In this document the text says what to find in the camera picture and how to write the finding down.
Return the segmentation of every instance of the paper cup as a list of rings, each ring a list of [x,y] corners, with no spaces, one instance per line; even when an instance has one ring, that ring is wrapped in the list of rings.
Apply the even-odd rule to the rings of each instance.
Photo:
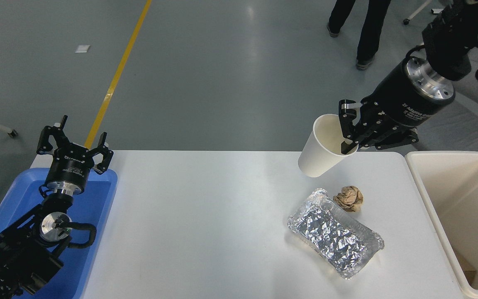
[[[325,114],[318,117],[313,124],[313,132],[309,135],[302,154],[298,158],[298,167],[312,178],[321,176],[342,159],[357,151],[356,146],[343,155],[340,152],[340,144],[343,141],[338,115]]]

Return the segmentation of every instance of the yellow floor line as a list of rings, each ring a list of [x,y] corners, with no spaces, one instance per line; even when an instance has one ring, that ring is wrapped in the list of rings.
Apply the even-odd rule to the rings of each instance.
[[[95,121],[93,122],[93,125],[91,126],[90,133],[88,134],[88,137],[86,138],[86,142],[84,144],[86,148],[91,148],[91,144],[93,143],[93,140],[95,139],[95,136],[97,135],[97,131],[99,130],[99,127],[102,123],[102,118],[105,116],[106,110],[108,109],[108,105],[110,104],[110,100],[112,99],[112,95],[114,95],[115,88],[117,86],[117,83],[119,82],[119,78],[121,77],[121,74],[123,73],[125,64],[127,64],[127,60],[129,59],[130,52],[132,50],[132,47],[134,46],[136,38],[138,37],[139,30],[141,28],[141,25],[143,24],[143,21],[146,16],[146,12],[149,10],[149,6],[151,2],[152,0],[146,1],[145,7],[143,8],[140,18],[138,19],[138,23],[136,24],[136,27],[134,28],[134,31],[132,32],[132,36],[130,37],[129,44],[127,45],[127,48],[125,49],[125,53],[123,53],[123,57],[121,57],[121,62],[119,62],[119,66],[117,66],[117,70],[114,74],[114,78],[112,79],[112,83],[110,83],[110,87],[108,87],[108,92],[106,93],[106,96],[104,100],[102,101],[101,107],[99,108],[99,112],[97,113],[97,116],[95,117]]]

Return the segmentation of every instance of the trash bin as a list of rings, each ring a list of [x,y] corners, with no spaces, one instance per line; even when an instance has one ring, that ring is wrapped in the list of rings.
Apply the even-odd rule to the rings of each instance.
[[[405,159],[459,286],[478,299],[478,152],[411,152]]]

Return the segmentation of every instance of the person's leg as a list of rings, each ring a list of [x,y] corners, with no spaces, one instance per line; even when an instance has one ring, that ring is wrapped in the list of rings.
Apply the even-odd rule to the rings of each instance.
[[[340,28],[346,22],[346,19],[355,4],[355,0],[337,0],[332,10],[332,15],[329,17],[329,30],[337,34]]]
[[[369,0],[368,12],[364,20],[361,39],[357,47],[357,60],[372,59],[379,49],[379,37],[383,28],[383,21],[387,15],[390,0]]]

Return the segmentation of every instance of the shoe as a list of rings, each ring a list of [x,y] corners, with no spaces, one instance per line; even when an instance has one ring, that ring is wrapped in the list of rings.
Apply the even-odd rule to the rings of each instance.
[[[357,63],[355,64],[355,67],[357,68],[357,70],[364,71],[370,66],[370,64],[372,64],[373,59],[374,59],[374,56],[372,56],[372,58],[368,60],[357,59]]]
[[[329,23],[326,25],[326,28],[328,28],[329,36],[337,37],[339,35],[339,32],[337,32],[337,33],[332,32],[332,30],[329,28]]]

